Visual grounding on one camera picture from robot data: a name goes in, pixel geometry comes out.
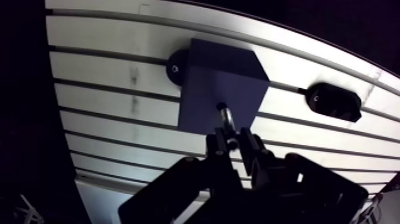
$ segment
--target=white slatted wall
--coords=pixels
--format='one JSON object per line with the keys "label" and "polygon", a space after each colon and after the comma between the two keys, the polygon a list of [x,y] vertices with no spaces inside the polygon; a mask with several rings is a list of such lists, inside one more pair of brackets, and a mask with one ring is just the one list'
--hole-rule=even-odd
{"label": "white slatted wall", "polygon": [[[46,0],[52,74],[79,175],[146,184],[205,136],[176,130],[179,88],[163,63],[191,38],[252,49],[272,81],[251,127],[278,157],[294,152],[365,187],[400,170],[400,80],[286,29],[221,11],[147,0]],[[362,100],[350,123],[312,112],[293,89],[327,82]],[[233,164],[250,187],[240,154]]]}

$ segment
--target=dark blue box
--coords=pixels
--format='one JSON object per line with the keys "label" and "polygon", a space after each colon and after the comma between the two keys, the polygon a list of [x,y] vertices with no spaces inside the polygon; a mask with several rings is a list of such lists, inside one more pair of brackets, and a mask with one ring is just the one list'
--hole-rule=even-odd
{"label": "dark blue box", "polygon": [[270,80],[254,52],[192,39],[179,108],[178,130],[214,133],[222,127],[217,104],[224,102],[236,129],[250,127]]}

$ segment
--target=black oval mount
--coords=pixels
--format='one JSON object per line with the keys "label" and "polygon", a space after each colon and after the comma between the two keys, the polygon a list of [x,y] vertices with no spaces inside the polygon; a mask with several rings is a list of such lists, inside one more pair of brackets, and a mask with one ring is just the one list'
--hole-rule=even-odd
{"label": "black oval mount", "polygon": [[182,49],[174,52],[167,61],[166,72],[168,78],[175,85],[183,85],[185,80],[186,67],[188,64],[189,50]]}
{"label": "black oval mount", "polygon": [[305,95],[310,109],[318,114],[349,122],[356,122],[361,117],[361,100],[355,92],[328,83],[318,83],[301,93]]}

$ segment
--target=dark background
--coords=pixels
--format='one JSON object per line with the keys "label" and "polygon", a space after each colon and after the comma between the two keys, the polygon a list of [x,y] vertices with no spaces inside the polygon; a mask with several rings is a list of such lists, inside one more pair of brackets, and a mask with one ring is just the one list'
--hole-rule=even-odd
{"label": "dark background", "polygon": [[[294,27],[400,74],[395,1],[199,2]],[[1,10],[0,192],[25,194],[47,223],[89,223],[58,114],[44,2],[8,1]]]}
{"label": "dark background", "polygon": [[191,0],[311,34],[400,74],[400,1]]}

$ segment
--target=black metal frame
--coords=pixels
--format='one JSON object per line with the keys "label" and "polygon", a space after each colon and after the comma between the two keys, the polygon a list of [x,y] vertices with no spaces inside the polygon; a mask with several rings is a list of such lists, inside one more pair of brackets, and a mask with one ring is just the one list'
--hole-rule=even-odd
{"label": "black metal frame", "polygon": [[[247,128],[217,128],[206,141],[206,159],[178,161],[119,208],[121,222],[172,223],[205,189],[210,199],[186,223],[349,223],[367,199],[361,186],[300,155],[275,158]],[[242,187],[232,166],[236,147],[252,189]]]}

